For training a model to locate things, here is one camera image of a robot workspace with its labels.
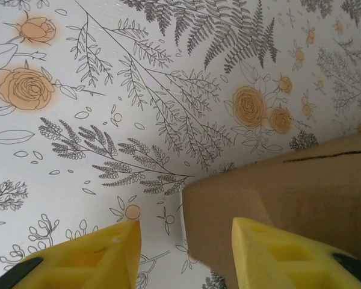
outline brown cardboard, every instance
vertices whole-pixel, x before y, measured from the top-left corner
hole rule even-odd
[[[291,161],[311,157],[317,158]],[[229,289],[238,288],[230,239],[234,217],[361,259],[361,134],[197,181],[182,198],[189,253],[222,275]]]

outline black mark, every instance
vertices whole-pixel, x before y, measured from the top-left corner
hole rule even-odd
[[[340,155],[359,155],[361,154],[361,151],[349,151],[349,152],[340,152],[338,154],[333,155],[317,155],[315,157],[306,157],[306,158],[295,158],[293,160],[286,160],[283,161],[284,163],[294,163],[296,161],[308,161],[308,160],[316,160],[320,158],[335,158],[339,157]]]

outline floral wallpaper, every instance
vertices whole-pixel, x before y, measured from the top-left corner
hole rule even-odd
[[[0,0],[0,275],[139,219],[137,288],[224,289],[182,188],[355,133],[361,0]]]

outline herb sprig drawing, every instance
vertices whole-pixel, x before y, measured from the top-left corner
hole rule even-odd
[[[28,239],[32,242],[32,245],[29,245],[26,250],[23,250],[20,245],[13,244],[9,257],[0,257],[0,262],[5,264],[4,270],[10,270],[13,266],[30,254],[52,247],[54,245],[54,238],[52,234],[59,223],[59,220],[52,222],[46,214],[41,214],[40,220],[37,222],[38,228],[33,226],[28,228]]]
[[[134,22],[128,25],[129,22],[126,21],[124,24],[120,23],[120,28],[111,30],[102,26],[89,12],[84,11],[87,22],[91,19],[92,23],[106,32],[125,54],[124,59],[120,60],[125,69],[119,71],[118,75],[125,77],[122,86],[126,86],[132,105],[137,105],[142,110],[148,105],[155,109],[159,135],[164,135],[168,149],[173,149],[178,155],[185,150],[186,154],[195,158],[197,163],[207,170],[210,163],[221,155],[223,146],[230,146],[232,143],[224,126],[203,123],[200,120],[211,110],[209,100],[219,101],[217,92],[220,86],[216,83],[216,78],[211,80],[211,74],[205,75],[202,71],[192,70],[189,74],[179,70],[168,73],[152,69],[151,67],[155,67],[156,64],[159,68],[164,66],[160,64],[160,59],[170,61],[159,46],[153,47],[151,43],[136,39],[146,35],[144,28],[140,28]],[[80,35],[84,35],[83,30],[79,30]],[[130,52],[121,44],[117,36],[132,40],[133,51]],[[149,67],[144,62],[145,55]]]
[[[338,111],[345,112],[351,104],[357,102],[361,109],[361,65],[357,68],[357,62],[361,64],[361,49],[353,50],[353,40],[335,42],[343,49],[328,51],[320,47],[317,65],[324,75],[333,80],[335,95],[333,102]]]
[[[13,181],[5,181],[0,184],[0,210],[5,211],[11,209],[16,211],[24,204],[24,199],[28,197],[26,191],[27,186],[23,182],[14,183]]]
[[[148,22],[158,21],[163,36],[175,20],[175,43],[179,45],[186,32],[189,55],[199,44],[212,39],[205,55],[205,68],[226,52],[224,70],[230,73],[239,60],[257,56],[261,66],[267,52],[276,62],[274,18],[265,27],[261,0],[252,15],[245,0],[121,0],[128,7],[146,14]]]
[[[169,157],[156,145],[149,148],[143,142],[128,138],[128,143],[114,144],[107,132],[102,132],[92,125],[90,129],[80,127],[79,132],[73,131],[70,125],[60,121],[60,125],[42,118],[44,125],[39,127],[40,133],[52,140],[53,151],[63,158],[80,160],[92,153],[104,158],[103,166],[93,165],[102,172],[100,179],[115,180],[106,182],[107,187],[119,187],[140,182],[147,188],[145,193],[174,194],[185,185],[190,175],[174,173],[166,169]],[[132,162],[123,161],[119,153],[132,158]],[[154,173],[156,179],[145,180],[148,173]]]

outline black marker line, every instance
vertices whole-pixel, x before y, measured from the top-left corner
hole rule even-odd
[[[340,155],[359,155],[359,154],[361,154],[361,151],[349,151],[349,152],[340,152],[340,153],[334,154],[334,155],[317,155],[315,157],[296,158],[293,160],[285,160],[283,162],[284,163],[294,163],[296,161],[308,161],[308,160],[317,160],[320,158],[335,158],[335,157],[339,157]]]

